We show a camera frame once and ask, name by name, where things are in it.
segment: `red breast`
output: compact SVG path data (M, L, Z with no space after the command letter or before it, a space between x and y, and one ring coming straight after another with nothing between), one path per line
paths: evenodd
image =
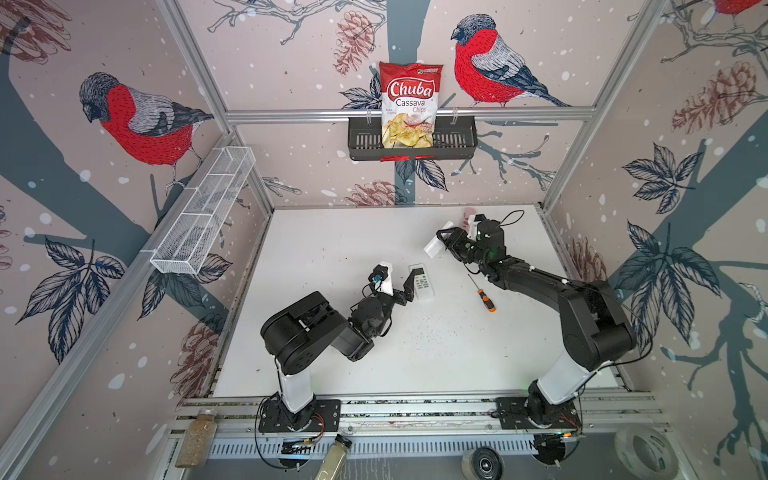
M737 15L760 3L760 0L715 0L715 11L728 15Z
M523 90L488 80L472 64L473 55L491 50L497 35L496 30L486 29L477 32L464 47L456 43L454 72L458 85L476 101L504 104L523 93Z
M101 124L136 160L150 165L171 165L192 145L192 125L162 137L148 137L131 131L128 122L136 114L136 104L125 85L120 84L112 88L107 101L112 119L102 121Z

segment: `tape roll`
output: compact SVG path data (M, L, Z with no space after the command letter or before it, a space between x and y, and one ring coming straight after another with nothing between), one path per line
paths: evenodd
M641 480L672 480L679 465L672 445L663 433L644 425L616 432L614 447L621 463Z
M480 447L462 456L462 473L467 480L499 480L504 465L494 449Z

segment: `white tabletop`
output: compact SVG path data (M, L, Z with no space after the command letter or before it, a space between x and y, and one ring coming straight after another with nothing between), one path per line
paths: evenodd
M504 227L507 253L565 275L533 206L475 209L496 220L512 210L525 210L519 222ZM389 334L374 339L373 349L358 362L327 348L310 366L316 394L527 389L564 349L559 315L527 296L473 276L496 305L497 311L490 313L466 269L449 252L434 259L426 256L422 248L429 239L448 220L460 224L463 211L464 207L276 211L214 395L265 396L277 391L275 365L260 336L264 321L315 290L349 316L349 307L362 298L360 290L382 260L393 264L393 286L398 290L409 265L425 264L435 297L395 305ZM588 386L615 387L607 372Z

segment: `black hanging tray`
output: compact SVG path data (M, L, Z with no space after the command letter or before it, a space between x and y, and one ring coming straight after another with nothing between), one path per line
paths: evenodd
M478 132L475 117L437 117L434 146L429 148L384 148L382 145L382 119L371 117L371 124L363 117L349 119L349 158L355 161L408 160L414 157L435 160L467 160L475 155Z

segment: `gray floor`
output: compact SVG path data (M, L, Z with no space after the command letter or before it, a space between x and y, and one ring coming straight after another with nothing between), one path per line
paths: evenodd
M526 455L504 457L502 478L515 480L635 480L619 462L614 451L613 434L590 434L581 440L578 450L562 464L562 469L545 468ZM255 460L210 460L199 469L187 470L185 480L313 480L320 461L307 462L299 472L287 473ZM350 460L344 480L463 480L461 457L380 458Z

